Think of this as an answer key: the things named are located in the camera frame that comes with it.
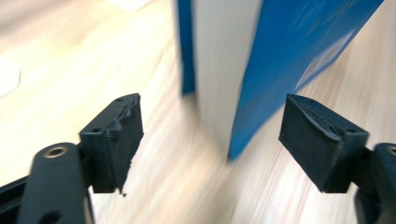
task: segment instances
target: metal rivet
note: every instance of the metal rivet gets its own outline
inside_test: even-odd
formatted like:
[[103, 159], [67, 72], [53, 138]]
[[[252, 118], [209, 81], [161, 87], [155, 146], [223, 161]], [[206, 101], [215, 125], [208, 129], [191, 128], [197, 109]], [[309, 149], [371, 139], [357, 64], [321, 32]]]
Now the metal rivet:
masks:
[[54, 147], [46, 151], [44, 157], [46, 158], [60, 157], [66, 152], [67, 152], [67, 147]]

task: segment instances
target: screw hole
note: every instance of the screw hole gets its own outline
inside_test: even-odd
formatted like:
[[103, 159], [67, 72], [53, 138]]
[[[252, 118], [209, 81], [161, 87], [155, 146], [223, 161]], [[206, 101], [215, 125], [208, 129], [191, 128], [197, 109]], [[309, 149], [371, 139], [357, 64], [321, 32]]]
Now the screw hole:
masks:
[[48, 150], [46, 152], [46, 154], [44, 154], [44, 156], [46, 158], [55, 158], [55, 157], [60, 157], [62, 156], [64, 153], [66, 153], [67, 148], [66, 147], [55, 147], [55, 148], [51, 148], [50, 150]]
[[354, 129], [351, 129], [351, 128], [347, 128], [347, 129], [346, 129], [346, 132], [348, 132], [348, 133], [355, 133], [355, 132], [356, 132], [356, 130], [354, 130]]
[[61, 211], [54, 210], [46, 213], [42, 218], [40, 218], [40, 224], [55, 224], [61, 219]]
[[99, 133], [99, 132], [101, 132], [101, 131], [102, 131], [101, 128], [94, 128], [94, 129], [92, 129], [92, 132], [93, 132], [93, 133]]
[[390, 152], [391, 154], [393, 154], [394, 156], [396, 156], [396, 147], [389, 147], [388, 150], [389, 150], [389, 152]]

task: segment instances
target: wood grain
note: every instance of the wood grain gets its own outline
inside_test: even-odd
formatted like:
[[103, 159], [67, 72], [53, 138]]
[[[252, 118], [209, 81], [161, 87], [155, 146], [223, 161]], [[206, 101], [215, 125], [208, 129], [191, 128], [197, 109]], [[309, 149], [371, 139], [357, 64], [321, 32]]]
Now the wood grain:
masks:
[[[321, 194], [277, 141], [282, 109], [226, 162], [194, 97], [179, 94], [175, 1], [135, 12], [98, 0], [0, 4], [0, 55], [21, 68], [21, 85], [0, 99], [0, 186], [28, 175], [41, 148], [77, 143], [111, 100], [140, 92], [145, 136], [128, 195], [93, 195], [97, 223], [356, 222], [355, 187]], [[396, 2], [388, 0], [301, 94], [370, 132], [368, 147], [396, 142], [395, 71]]]

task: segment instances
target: wooden floor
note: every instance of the wooden floor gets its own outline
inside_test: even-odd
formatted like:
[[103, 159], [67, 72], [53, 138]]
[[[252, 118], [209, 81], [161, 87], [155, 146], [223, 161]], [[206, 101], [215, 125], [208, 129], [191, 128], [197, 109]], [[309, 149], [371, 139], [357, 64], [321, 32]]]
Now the wooden floor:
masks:
[[[43, 147], [77, 143], [110, 101], [139, 92], [145, 136], [127, 196], [93, 195], [97, 223], [356, 222], [356, 187], [319, 193], [277, 141], [282, 111], [226, 162], [193, 96], [180, 97], [176, 1], [135, 12], [108, 2], [0, 0], [0, 55], [21, 68], [21, 85], [0, 99], [0, 186], [28, 175]], [[372, 148], [396, 142], [395, 86], [396, 2], [385, 0], [301, 94], [370, 132]]]

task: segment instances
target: white object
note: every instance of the white object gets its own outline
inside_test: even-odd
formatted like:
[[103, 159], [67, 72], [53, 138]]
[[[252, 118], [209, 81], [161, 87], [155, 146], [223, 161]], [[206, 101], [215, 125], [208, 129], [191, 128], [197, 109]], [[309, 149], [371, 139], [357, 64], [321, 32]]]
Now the white object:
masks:
[[262, 0], [194, 0], [194, 59], [199, 115], [228, 149]]

